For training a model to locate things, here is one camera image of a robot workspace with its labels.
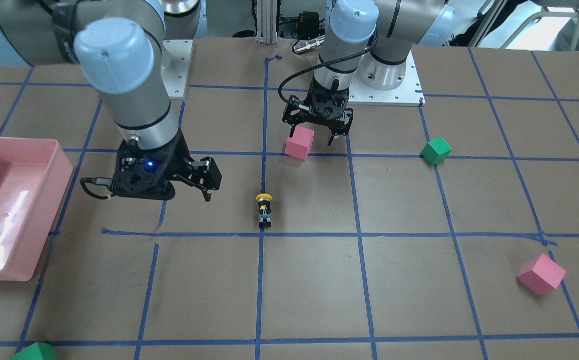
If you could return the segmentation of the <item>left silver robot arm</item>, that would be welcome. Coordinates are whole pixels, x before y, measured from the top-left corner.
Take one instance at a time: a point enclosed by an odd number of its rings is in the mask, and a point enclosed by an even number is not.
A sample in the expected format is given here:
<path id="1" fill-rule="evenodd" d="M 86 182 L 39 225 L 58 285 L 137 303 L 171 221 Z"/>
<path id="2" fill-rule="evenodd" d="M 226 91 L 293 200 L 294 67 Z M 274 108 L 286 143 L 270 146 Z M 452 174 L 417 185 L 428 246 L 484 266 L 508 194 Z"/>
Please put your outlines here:
<path id="1" fill-rule="evenodd" d="M 449 37 L 455 10 L 446 0 L 335 0 L 326 18 L 318 61 L 282 80 L 282 121 L 293 137 L 303 123 L 329 129 L 329 142 L 349 134 L 353 79 L 375 91 L 398 88 L 415 44 L 438 47 Z"/>

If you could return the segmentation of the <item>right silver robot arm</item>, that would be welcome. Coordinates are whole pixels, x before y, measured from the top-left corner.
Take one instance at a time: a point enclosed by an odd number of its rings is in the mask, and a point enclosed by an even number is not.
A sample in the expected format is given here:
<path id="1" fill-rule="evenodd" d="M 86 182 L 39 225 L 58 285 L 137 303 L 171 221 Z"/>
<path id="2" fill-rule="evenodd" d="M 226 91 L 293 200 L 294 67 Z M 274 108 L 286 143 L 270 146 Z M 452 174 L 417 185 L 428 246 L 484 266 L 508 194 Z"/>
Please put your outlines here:
<path id="1" fill-rule="evenodd" d="M 113 177 L 81 178 L 89 196 L 167 201 L 182 182 L 209 201 L 222 175 L 191 157 L 162 75 L 165 41 L 205 32 L 203 0 L 0 0 L 0 66 L 81 67 L 123 137 Z"/>

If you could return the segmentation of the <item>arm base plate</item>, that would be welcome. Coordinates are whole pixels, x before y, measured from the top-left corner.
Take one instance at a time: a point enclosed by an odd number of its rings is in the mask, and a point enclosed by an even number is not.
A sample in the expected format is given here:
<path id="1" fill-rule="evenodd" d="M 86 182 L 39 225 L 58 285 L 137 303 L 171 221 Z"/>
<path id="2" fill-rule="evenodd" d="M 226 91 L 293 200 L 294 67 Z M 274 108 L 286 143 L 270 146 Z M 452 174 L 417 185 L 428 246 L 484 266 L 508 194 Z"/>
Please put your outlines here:
<path id="1" fill-rule="evenodd" d="M 349 104 L 413 106 L 426 103 L 411 51 L 406 61 L 383 64 L 371 53 L 363 55 L 349 88 Z"/>
<path id="2" fill-rule="evenodd" d="M 171 100 L 183 100 L 185 98 L 192 50 L 192 39 L 166 39 L 163 41 L 161 77 Z"/>

